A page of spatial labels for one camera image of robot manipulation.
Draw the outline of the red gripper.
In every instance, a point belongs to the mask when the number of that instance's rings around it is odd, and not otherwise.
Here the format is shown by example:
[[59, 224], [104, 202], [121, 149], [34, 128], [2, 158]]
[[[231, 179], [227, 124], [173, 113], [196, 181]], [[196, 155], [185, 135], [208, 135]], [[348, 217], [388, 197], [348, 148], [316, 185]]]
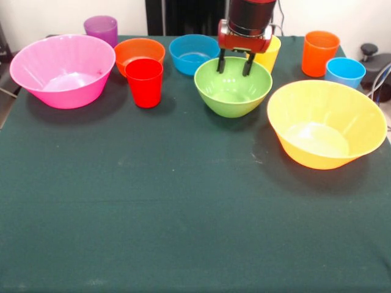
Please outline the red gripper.
[[243, 76], [248, 76], [254, 62], [255, 54], [267, 51], [272, 40], [272, 26], [267, 25], [264, 33], [259, 36], [240, 35], [232, 31], [227, 20], [221, 19], [218, 25], [217, 42], [220, 54], [217, 63], [217, 72], [223, 73], [225, 68], [225, 50], [245, 51], [249, 53], [244, 68]]

